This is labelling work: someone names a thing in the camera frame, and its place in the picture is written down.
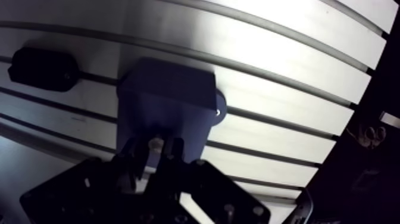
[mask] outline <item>dark background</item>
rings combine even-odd
[[[371,83],[360,104],[352,105],[348,128],[384,126],[386,139],[368,150],[343,132],[307,186],[315,206],[310,223],[400,223],[400,129],[379,121],[382,111],[400,117],[400,16],[383,37],[385,50],[376,70],[367,72]]]

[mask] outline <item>horizontal groove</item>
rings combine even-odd
[[[287,129],[290,129],[290,130],[295,130],[295,131],[306,133],[306,134],[309,134],[309,135],[314,135],[314,136],[317,136],[317,137],[320,137],[320,138],[333,139],[336,136],[336,135],[332,135],[332,134],[329,134],[329,133],[326,133],[326,132],[322,132],[320,130],[312,129],[310,127],[301,126],[301,125],[294,124],[294,123],[291,123],[291,122],[287,122],[287,121],[284,121],[284,120],[276,119],[274,117],[268,117],[268,116],[265,116],[265,115],[253,113],[251,111],[245,111],[245,110],[234,108],[234,107],[229,107],[228,106],[227,107],[227,112],[229,114],[233,114],[233,115],[236,115],[236,116],[239,116],[239,117],[245,117],[247,119],[256,120],[258,122],[263,122],[263,123],[268,123],[268,124],[271,124],[271,125],[287,128]]]
[[[94,82],[103,83],[103,84],[106,84],[106,85],[113,85],[113,86],[116,86],[117,82],[118,82],[117,79],[102,77],[102,76],[98,76],[98,75],[90,74],[90,73],[85,73],[85,75],[83,75],[82,78],[83,79],[87,79],[87,80],[91,80],[91,81],[94,81]],[[57,102],[48,101],[46,99],[41,99],[41,98],[38,98],[38,97],[33,97],[31,95],[22,94],[20,92],[12,91],[12,90],[5,89],[5,88],[2,88],[2,87],[0,87],[0,92],[3,92],[5,94],[9,94],[9,95],[13,95],[15,97],[20,97],[20,98],[23,98],[23,99],[26,99],[26,100],[30,100],[30,101],[33,101],[33,102],[37,102],[37,103],[40,103],[40,104],[44,104],[44,105],[47,105],[47,106],[50,106],[50,107],[55,107],[55,108],[58,108],[58,109],[61,109],[61,110],[67,110],[67,111],[72,112],[72,113],[81,114],[81,115],[84,115],[84,116],[92,117],[92,118],[103,120],[103,121],[110,122],[110,123],[117,123],[117,118],[115,118],[115,117],[105,116],[105,115],[94,113],[94,112],[90,112],[90,111],[87,111],[87,110],[82,110],[82,109],[71,107],[71,106],[67,106],[67,105],[64,105],[64,104],[59,104]],[[351,108],[351,109],[355,109],[356,107],[357,107],[356,104],[349,104],[349,108]],[[294,124],[294,123],[291,123],[291,122],[286,122],[284,120],[275,119],[273,117],[260,115],[260,114],[257,114],[257,113],[253,113],[251,111],[245,111],[245,110],[241,110],[241,109],[234,108],[234,107],[229,107],[228,106],[227,107],[227,112],[229,114],[237,115],[239,117],[244,117],[244,118],[247,118],[247,119],[256,120],[258,122],[263,122],[263,123],[268,123],[268,124],[279,126],[279,127],[284,127],[284,128],[287,128],[287,129],[295,130],[295,131],[298,131],[298,132],[306,133],[306,134],[309,134],[309,135],[314,135],[314,136],[325,138],[325,139],[336,140],[336,139],[339,138],[336,135],[332,135],[330,133],[326,133],[326,132],[322,132],[322,131],[319,131],[319,130],[315,130],[315,129],[312,129],[310,127],[301,126],[301,125]]]
[[[60,26],[60,25],[48,25],[40,23],[26,23],[26,22],[14,22],[14,21],[0,21],[0,27],[3,28],[14,28],[14,29],[26,29],[36,30],[43,32],[54,32],[62,33],[66,35],[83,36],[87,38],[102,39],[105,41],[112,41],[118,43],[126,43],[129,45],[140,46],[144,48],[154,49],[156,51],[162,51],[170,54],[176,54],[195,60],[204,61],[206,63],[215,64],[217,66],[226,67],[236,71],[241,71],[262,79],[267,79],[272,82],[276,82],[281,85],[288,86],[293,89],[297,89],[302,92],[306,92],[310,95],[325,99],[327,101],[348,107],[349,101],[330,94],[326,91],[322,91],[315,87],[300,83],[293,79],[274,74],[272,72],[250,66],[238,61],[218,57],[215,55],[207,54],[201,51],[192,50],[189,48],[183,48],[181,46],[170,45],[167,43],[161,43],[157,41],[151,41],[142,38],[136,38],[127,35],[118,35],[115,33],[102,32],[97,30],[82,29],[76,27]]]
[[[318,163],[313,163],[313,162],[309,162],[309,161],[305,161],[305,160],[299,160],[296,158],[289,158],[289,157],[285,157],[285,156],[281,156],[281,155],[264,153],[264,152],[255,151],[255,150],[248,149],[248,148],[237,147],[234,145],[228,145],[228,144],[224,144],[224,143],[220,143],[220,142],[207,141],[207,143],[205,145],[214,147],[214,148],[220,148],[222,150],[228,150],[228,151],[247,154],[247,155],[253,155],[253,156],[257,156],[257,157],[261,157],[261,158],[268,158],[271,160],[282,161],[285,163],[292,163],[292,164],[297,164],[297,165],[301,165],[301,166],[309,166],[309,167],[315,167],[315,168],[319,168],[321,166]]]
[[[104,76],[98,76],[96,74],[90,74],[90,73],[83,72],[83,71],[81,71],[80,74],[82,75],[82,79],[87,79],[90,81],[99,82],[99,83],[103,83],[103,84],[107,84],[107,85],[111,85],[111,86],[117,86],[117,82],[118,82],[117,79],[104,77]]]
[[[87,141],[84,141],[84,140],[81,140],[81,139],[70,137],[68,135],[64,135],[64,134],[55,132],[53,130],[45,129],[43,127],[39,127],[39,126],[33,125],[31,123],[24,122],[22,120],[15,119],[15,118],[10,117],[10,116],[8,116],[6,114],[0,113],[0,118],[3,118],[5,120],[9,120],[9,121],[11,121],[13,123],[16,123],[16,124],[19,124],[19,125],[22,125],[22,126],[25,126],[25,127],[28,127],[30,129],[36,130],[38,132],[43,132],[45,134],[52,135],[52,136],[57,137],[57,138],[62,138],[64,140],[68,140],[68,141],[71,141],[71,142],[74,142],[74,143],[78,143],[78,144],[81,144],[81,145],[84,145],[84,146],[87,146],[87,147],[91,147],[91,148],[94,148],[94,149],[97,149],[97,150],[100,150],[100,151],[104,151],[106,153],[115,154],[115,150],[112,149],[112,148],[104,147],[102,145],[98,145],[98,144],[87,142]]]
[[[94,113],[91,111],[87,111],[87,110],[83,110],[83,109],[79,109],[76,107],[71,107],[68,105],[64,105],[64,104],[60,104],[57,102],[53,102],[53,101],[49,101],[47,99],[42,99],[42,98],[38,98],[38,97],[34,97],[28,94],[23,94],[21,92],[16,92],[16,91],[12,91],[9,89],[5,89],[0,87],[0,92],[4,93],[4,94],[8,94],[8,95],[12,95],[14,97],[19,97],[22,99],[26,99],[29,100],[31,102],[35,102],[38,104],[42,104],[48,107],[53,107],[53,108],[57,108],[60,110],[65,110],[65,111],[69,111],[71,113],[76,113],[79,115],[83,115],[83,116],[88,116],[94,119],[98,119],[98,120],[102,120],[105,122],[110,122],[110,123],[117,123],[117,118],[115,117],[109,117],[109,116],[105,116],[102,114],[98,114],[98,113]],[[248,155],[254,155],[257,157],[262,157],[262,158],[269,158],[272,160],[278,160],[278,161],[283,161],[286,163],[293,163],[293,164],[298,164],[298,165],[302,165],[302,166],[310,166],[310,167],[320,167],[320,164],[318,163],[312,163],[312,162],[308,162],[308,161],[303,161],[303,160],[297,160],[294,158],[289,158],[289,157],[284,157],[284,156],[280,156],[280,155],[274,155],[274,154],[269,154],[269,153],[262,153],[262,152],[258,152],[258,151],[254,151],[254,150],[249,150],[246,148],[241,148],[241,147],[236,147],[236,146],[232,146],[232,145],[227,145],[227,144],[223,144],[223,143],[219,143],[219,142],[214,142],[214,141],[208,141],[206,143],[206,145],[211,146],[211,147],[216,147],[216,148],[221,148],[224,150],[229,150],[229,151],[235,151],[237,153],[243,153],[243,154],[248,154]]]
[[[330,7],[340,11],[341,13],[347,15],[348,17],[352,18],[353,20],[359,22],[372,32],[376,33],[377,35],[381,36],[383,33],[383,30],[376,26],[374,23],[372,23],[370,20],[359,14],[358,12],[352,10],[349,8],[347,5],[344,5],[343,3],[339,2],[338,0],[320,0],[321,2],[324,2],[325,4],[329,5]]]
[[[80,140],[80,139],[73,138],[73,137],[70,137],[70,136],[67,136],[67,135],[63,135],[63,134],[60,134],[58,132],[54,132],[52,130],[45,129],[45,128],[30,124],[28,122],[24,122],[22,120],[15,119],[15,118],[10,117],[10,116],[8,116],[6,114],[0,113],[0,118],[8,120],[8,121],[11,121],[11,122],[16,123],[18,125],[25,126],[27,128],[30,128],[30,129],[33,129],[33,130],[36,130],[36,131],[39,131],[39,132],[43,132],[43,133],[48,134],[48,135],[52,135],[52,136],[57,137],[57,138],[61,138],[61,139],[64,139],[64,140],[68,140],[68,141],[77,143],[77,144],[81,144],[81,145],[84,145],[84,146],[87,146],[87,147],[91,147],[91,148],[93,148],[95,150],[100,150],[100,151],[105,151],[107,153],[115,154],[115,150],[112,149],[112,148],[103,147],[101,145],[93,144],[91,142],[86,142],[84,140]],[[143,178],[146,179],[146,177],[148,177],[149,175],[150,175],[150,173],[146,173],[146,175],[144,175]],[[297,191],[302,191],[303,190],[303,188],[298,187],[298,186],[290,186],[290,185],[283,185],[283,184],[280,184],[280,183],[256,181],[256,180],[252,180],[252,179],[240,178],[240,177],[235,177],[235,176],[228,176],[228,177],[230,179],[232,179],[233,181],[251,183],[251,184],[256,184],[256,185],[261,185],[261,186],[271,186],[271,187],[274,187],[274,188],[291,189],[291,190],[297,190]]]
[[[281,198],[274,197],[269,195],[261,195],[261,194],[252,194],[259,201],[265,201],[269,203],[277,203],[277,204],[296,204],[296,200],[292,198]]]
[[[42,153],[60,158],[71,163],[80,163],[81,161],[90,158],[89,155],[80,153],[72,150],[65,146],[53,143],[51,141],[44,140],[32,134],[22,132],[20,130],[9,127],[5,124],[0,123],[0,134],[1,136],[8,138],[14,142],[25,145],[34,150]]]
[[[253,179],[248,179],[248,178],[240,178],[238,176],[229,176],[230,179],[233,181],[239,181],[243,183],[250,183],[250,184],[255,184],[255,185],[261,185],[261,186],[270,186],[272,188],[281,188],[281,189],[287,189],[287,190],[294,190],[294,191],[302,191],[303,188],[300,186],[292,186],[292,185],[285,185],[281,183],[271,183],[271,182],[266,182],[266,181],[258,181],[258,180],[253,180]]]
[[[60,104],[58,102],[53,102],[53,101],[50,101],[50,100],[47,100],[47,99],[42,99],[42,98],[39,98],[39,97],[34,97],[34,96],[31,96],[31,95],[28,95],[28,94],[23,94],[21,92],[13,91],[13,90],[10,90],[10,89],[5,89],[3,87],[0,87],[0,92],[2,92],[4,94],[11,95],[11,96],[14,96],[14,97],[19,97],[19,98],[22,98],[22,99],[26,99],[26,100],[29,100],[29,101],[32,101],[32,102],[35,102],[35,103],[38,103],[38,104],[46,105],[48,107],[54,107],[54,108],[57,108],[57,109],[60,109],[60,110],[65,110],[65,111],[68,111],[68,112],[71,112],[71,113],[76,113],[76,114],[80,114],[80,115],[83,115],[83,116],[88,116],[88,117],[91,117],[91,118],[94,118],[94,119],[103,120],[105,122],[117,123],[117,119],[115,117],[110,117],[110,116],[106,116],[106,115],[103,115],[103,114],[94,113],[94,112],[83,110],[83,109],[79,109],[79,108],[76,108],[76,107],[71,107],[71,106],[68,106],[68,105],[65,105],[65,104]]]
[[[11,64],[13,61],[12,58],[0,56],[0,62]]]
[[[258,26],[260,28],[272,31],[287,38],[291,38],[304,45],[315,48],[329,56],[332,56],[340,61],[343,61],[344,63],[349,64],[350,66],[355,67],[358,70],[365,72],[368,69],[368,67],[365,64],[342,53],[341,51],[338,51],[337,49],[334,49],[329,45],[326,45],[325,43],[322,43],[300,32],[297,32],[296,30],[292,30],[288,27],[282,26],[279,23],[274,23],[272,21],[266,20],[264,18],[249,13],[245,13],[240,10],[236,10],[212,2],[206,2],[201,0],[159,0],[159,1],[169,2],[177,5],[183,5],[190,8],[196,8],[198,10],[203,10],[209,13],[223,15],[225,17],[233,18],[235,20],[239,20],[254,26]]]

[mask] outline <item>white slatwall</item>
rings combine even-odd
[[[339,0],[386,33],[392,30],[399,5],[393,0]]]
[[[347,7],[390,33],[398,9],[392,0],[339,0]],[[203,0],[220,4],[280,24],[324,43],[375,69],[386,41],[344,13],[318,0]],[[314,95],[292,89],[316,89],[342,101],[358,104],[370,76],[332,56],[293,39],[233,18],[156,0],[0,0],[0,21],[57,24],[150,39],[237,61],[265,71],[255,77],[203,61],[154,49],[57,33],[0,28],[0,57],[12,57],[22,46],[69,52],[83,71],[118,79],[141,57],[153,57],[214,72],[217,87],[228,106],[312,129],[340,135],[353,111]],[[116,117],[115,86],[80,80],[66,93],[12,83],[9,64],[0,63],[0,88],[21,92],[71,107]],[[270,81],[277,77],[281,83]],[[111,149],[115,148],[116,125],[62,111],[0,93],[0,113],[56,133]],[[110,153],[70,142],[30,127],[0,122],[58,144],[104,159]],[[228,114],[212,128],[209,140],[261,153],[312,163],[323,163],[335,142],[289,128]],[[317,168],[270,158],[205,147],[202,158],[227,175],[284,185],[306,186]],[[238,182],[253,194],[296,198],[298,190]],[[280,223],[295,206],[266,204]],[[209,220],[203,216],[202,223]]]
[[[386,41],[319,0],[206,0],[303,33],[375,69]]]
[[[118,102],[113,86],[82,80],[66,93],[45,91],[11,82],[7,74],[9,66],[9,64],[0,63],[0,87],[116,117]],[[107,127],[115,130],[114,124],[108,124]],[[221,124],[212,128],[209,140],[315,163],[322,163],[335,144],[334,141],[328,139],[229,114]],[[95,140],[90,142],[110,148],[115,147],[115,135],[108,136],[104,141],[108,144],[100,144]]]
[[[140,6],[133,1],[130,8],[134,11],[124,30],[128,35],[240,61],[351,102],[360,101],[370,80],[316,49],[232,18],[157,1]]]

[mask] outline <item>screw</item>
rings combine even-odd
[[[233,220],[233,212],[235,211],[235,207],[231,204],[226,204],[224,206],[224,210],[228,212],[228,223],[232,223]]]
[[[149,149],[157,154],[161,154],[161,152],[163,151],[163,146],[164,146],[164,140],[160,137],[154,137],[150,139],[148,143]]]
[[[177,216],[175,216],[175,222],[177,223],[186,223],[188,221],[188,217],[182,215],[182,214],[178,214]]]
[[[196,160],[197,165],[202,166],[205,162],[204,160]]]
[[[256,214],[257,216],[261,216],[264,213],[264,209],[260,206],[255,206],[253,208],[253,213]]]

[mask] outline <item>slatted wall panel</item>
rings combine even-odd
[[[365,71],[386,45],[348,11],[389,33],[398,7],[341,0],[344,12],[326,2],[1,0],[0,123],[110,159],[115,84],[135,61],[214,72],[228,115],[211,129],[202,158],[251,194],[292,200],[265,201],[271,222],[281,223],[346,127],[349,105],[370,82]],[[7,69],[22,46],[69,52],[84,78],[65,93],[13,83]]]

